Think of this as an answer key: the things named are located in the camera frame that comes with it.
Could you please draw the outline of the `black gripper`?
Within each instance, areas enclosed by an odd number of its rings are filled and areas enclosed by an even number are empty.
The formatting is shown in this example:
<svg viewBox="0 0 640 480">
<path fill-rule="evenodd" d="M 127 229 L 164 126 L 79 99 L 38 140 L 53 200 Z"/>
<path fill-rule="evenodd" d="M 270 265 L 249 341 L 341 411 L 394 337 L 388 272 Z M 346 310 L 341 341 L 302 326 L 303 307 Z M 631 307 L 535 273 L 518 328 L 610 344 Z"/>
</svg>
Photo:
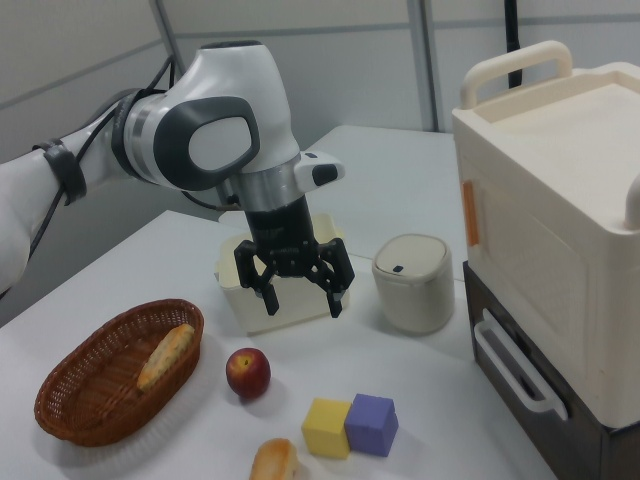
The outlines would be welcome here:
<svg viewBox="0 0 640 480">
<path fill-rule="evenodd" d="M 252 289 L 263 300 L 267 314 L 274 316 L 279 302 L 273 275 L 305 277 L 325 292 L 331 317 L 339 317 L 355 273 L 341 238 L 316 241 L 306 197 L 246 216 L 252 241 L 243 240 L 234 250 L 240 285 Z M 256 268 L 256 256 L 266 267 L 262 273 Z"/>
</svg>

